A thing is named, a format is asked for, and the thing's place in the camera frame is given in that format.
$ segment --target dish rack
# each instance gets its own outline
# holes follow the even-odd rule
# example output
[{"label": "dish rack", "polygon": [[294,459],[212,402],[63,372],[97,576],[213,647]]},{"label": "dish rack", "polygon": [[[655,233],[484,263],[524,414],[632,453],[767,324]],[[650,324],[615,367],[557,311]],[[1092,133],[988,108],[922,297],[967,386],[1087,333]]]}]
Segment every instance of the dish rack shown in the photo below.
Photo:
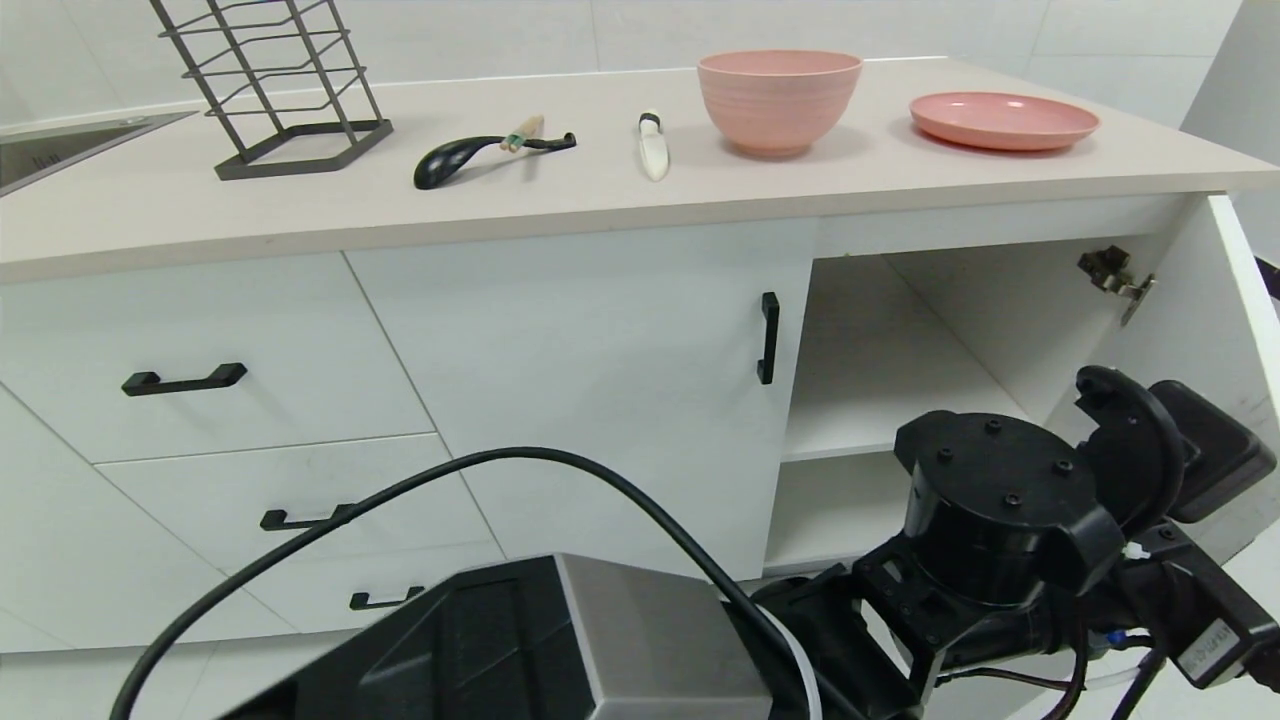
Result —
[{"label": "dish rack", "polygon": [[[182,23],[174,22],[164,0],[151,0],[151,8],[164,26],[160,37],[168,37],[173,41],[178,55],[187,65],[187,72],[182,77],[195,81],[201,95],[205,96],[205,101],[209,102],[209,110],[205,111],[205,115],[218,118],[236,146],[234,156],[214,167],[220,179],[339,170],[390,135],[392,122],[384,118],[378,109],[378,101],[374,100],[374,92],[365,77],[367,68],[361,65],[356,58],[356,50],[351,44],[351,31],[342,23],[334,0],[303,0],[301,4],[298,0],[206,0],[206,3],[209,5],[207,13]],[[261,15],[268,8],[275,10],[273,15],[278,17],[271,19],[261,17],[248,19],[246,17],[248,13]],[[325,8],[333,18],[332,27],[323,18]],[[315,20],[311,23],[312,27],[307,24],[308,15],[311,15],[310,19]],[[320,22],[324,22],[324,27],[316,29]],[[192,50],[193,41],[200,37],[201,42],[207,42],[209,38],[219,36],[225,42],[225,47],[204,60],[197,60]],[[293,65],[268,64],[265,67],[250,63],[251,50],[264,44],[289,41],[301,41],[305,51],[305,59],[301,63]],[[346,50],[347,61],[339,60],[334,67],[325,67],[324,56],[339,45]],[[234,58],[234,65],[232,65],[230,58]],[[268,97],[264,81],[306,76],[314,76],[320,81],[320,87],[325,94],[324,102],[278,108]],[[219,96],[212,83],[220,82],[220,78],[242,79],[243,82]],[[356,83],[360,83],[365,91],[365,97],[374,115],[372,119],[351,119],[342,106],[343,92]],[[248,92],[256,96],[256,104]],[[319,113],[329,109],[337,115],[337,120],[285,126],[280,119],[287,113]],[[232,118],[237,115],[265,115],[270,119],[275,133],[253,145],[246,145],[232,122]],[[292,138],[316,135],[344,135],[348,146],[326,158],[257,163]]]}]

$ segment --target knife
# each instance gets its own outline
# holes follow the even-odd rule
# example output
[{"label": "knife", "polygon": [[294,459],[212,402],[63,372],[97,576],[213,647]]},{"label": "knife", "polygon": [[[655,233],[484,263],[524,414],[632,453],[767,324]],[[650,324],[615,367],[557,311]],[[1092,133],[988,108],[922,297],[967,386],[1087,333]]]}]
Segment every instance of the knife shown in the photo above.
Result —
[{"label": "knife", "polygon": [[671,155],[667,152],[667,138],[662,135],[662,119],[658,113],[640,113],[640,160],[649,179],[658,182],[667,177],[671,168]]}]

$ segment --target black cabinet handle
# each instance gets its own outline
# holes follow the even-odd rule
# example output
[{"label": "black cabinet handle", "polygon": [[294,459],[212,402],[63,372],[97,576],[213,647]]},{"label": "black cabinet handle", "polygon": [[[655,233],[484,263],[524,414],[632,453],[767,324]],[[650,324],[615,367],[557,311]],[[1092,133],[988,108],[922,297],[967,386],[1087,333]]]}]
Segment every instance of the black cabinet handle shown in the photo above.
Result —
[{"label": "black cabinet handle", "polygon": [[424,588],[422,585],[413,585],[408,588],[408,592],[404,593],[404,600],[390,600],[387,602],[369,602],[367,592],[357,592],[352,593],[351,605],[348,605],[347,607],[352,610],[378,610],[379,607],[396,607],[397,605],[404,605],[406,602],[413,600],[413,596],[425,589],[426,588]]},{"label": "black cabinet handle", "polygon": [[248,373],[248,368],[243,363],[224,363],[218,366],[216,370],[209,374],[207,378],[201,378],[198,380],[173,380],[161,382],[160,375],[146,372],[146,373],[133,373],[129,379],[124,380],[120,389],[124,395],[129,397],[138,397],[141,395],[165,395],[169,392],[191,392],[193,389],[216,389],[223,387],[232,387],[238,383],[244,374]]},{"label": "black cabinet handle", "polygon": [[778,305],[778,296],[765,292],[760,296],[760,313],[764,313],[764,357],[755,363],[755,374],[760,375],[760,384],[773,384],[773,360],[778,354],[778,316],[782,307]]},{"label": "black cabinet handle", "polygon": [[262,514],[262,520],[257,524],[257,527],[262,528],[269,533],[274,533],[275,530],[302,530],[306,528],[314,528],[320,523],[332,519],[334,515],[343,512],[344,510],[349,510],[355,506],[356,506],[355,502],[346,502],[343,505],[339,505],[338,507],[334,507],[333,514],[329,515],[329,518],[321,518],[319,520],[289,520],[288,519],[289,514],[285,512],[284,510],[268,510],[266,512]]}]

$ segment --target black spoon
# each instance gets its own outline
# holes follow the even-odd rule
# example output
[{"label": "black spoon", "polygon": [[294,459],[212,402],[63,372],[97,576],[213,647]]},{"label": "black spoon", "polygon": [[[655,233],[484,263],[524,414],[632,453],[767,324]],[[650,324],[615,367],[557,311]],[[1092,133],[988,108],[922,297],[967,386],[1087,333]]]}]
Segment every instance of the black spoon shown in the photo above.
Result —
[{"label": "black spoon", "polygon": [[[458,172],[458,168],[466,165],[467,160],[479,152],[480,149],[490,145],[498,145],[503,140],[506,140],[506,137],[485,135],[479,137],[463,137],[462,140],[445,142],[419,160],[417,167],[413,168],[413,187],[419,190],[440,187],[444,184],[444,181],[449,179],[453,173]],[[568,150],[576,145],[577,138],[573,137],[573,133],[566,132],[564,137],[561,140],[540,140],[531,137],[524,142],[522,147],[541,150],[544,152],[556,152],[557,150]]]}]

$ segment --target sink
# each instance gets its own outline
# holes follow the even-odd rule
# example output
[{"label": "sink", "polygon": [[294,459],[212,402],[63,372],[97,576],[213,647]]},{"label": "sink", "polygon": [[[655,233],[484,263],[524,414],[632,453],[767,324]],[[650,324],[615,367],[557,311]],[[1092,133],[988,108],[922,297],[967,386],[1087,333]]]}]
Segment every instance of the sink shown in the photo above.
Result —
[{"label": "sink", "polygon": [[140,115],[0,136],[0,197],[191,114]]}]

